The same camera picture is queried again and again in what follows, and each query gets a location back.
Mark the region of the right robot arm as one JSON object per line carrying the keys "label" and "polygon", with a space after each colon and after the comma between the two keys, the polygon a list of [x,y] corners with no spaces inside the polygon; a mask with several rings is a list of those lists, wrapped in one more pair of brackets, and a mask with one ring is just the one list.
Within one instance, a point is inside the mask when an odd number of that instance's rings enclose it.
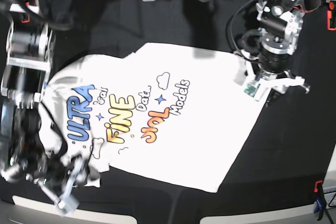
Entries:
{"label": "right robot arm", "polygon": [[53,21],[46,0],[1,0],[1,12],[11,24],[1,80],[1,176],[10,183],[26,179],[38,185],[65,215],[78,208],[71,191],[86,182],[88,162],[77,155],[64,165],[65,139],[59,151],[46,153],[38,109],[52,69],[55,31],[71,25]]}

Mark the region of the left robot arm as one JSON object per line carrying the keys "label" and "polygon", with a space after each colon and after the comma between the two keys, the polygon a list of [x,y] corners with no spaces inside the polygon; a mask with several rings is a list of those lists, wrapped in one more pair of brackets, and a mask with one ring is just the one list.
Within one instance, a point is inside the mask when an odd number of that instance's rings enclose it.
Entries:
{"label": "left robot arm", "polygon": [[303,27],[303,17],[321,6],[322,0],[251,0],[255,3],[259,27],[242,36],[242,48],[235,54],[246,62],[244,92],[260,101],[274,90],[285,94],[290,87],[309,93],[305,78],[289,69]]}

